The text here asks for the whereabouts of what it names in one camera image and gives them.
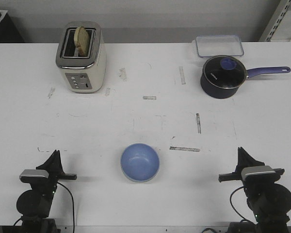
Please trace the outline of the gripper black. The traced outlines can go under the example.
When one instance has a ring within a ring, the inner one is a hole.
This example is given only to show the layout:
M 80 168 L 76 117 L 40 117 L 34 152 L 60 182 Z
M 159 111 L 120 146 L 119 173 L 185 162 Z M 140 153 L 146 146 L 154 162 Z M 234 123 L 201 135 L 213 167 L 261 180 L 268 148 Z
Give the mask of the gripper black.
M 59 150 L 55 150 L 51 156 L 41 165 L 37 166 L 39 170 L 56 170 L 56 173 L 49 173 L 49 178 L 43 183 L 32 183 L 31 188 L 41 194 L 54 194 L 59 180 L 76 180 L 77 174 L 65 173 L 62 166 Z
M 235 189 L 235 191 L 244 189 L 245 191 L 249 190 L 249 192 L 258 192 L 270 187 L 273 188 L 276 185 L 276 182 L 285 173 L 284 168 L 272 168 L 275 170 L 275 174 L 253 176 L 249 177 L 246 181 L 242 181 L 241 171 L 245 167 L 263 165 L 264 162 L 254 159 L 243 147 L 238 147 L 238 163 L 235 171 L 226 174 L 219 174 L 218 181 L 220 183 L 226 181 L 241 181 L 242 186 Z

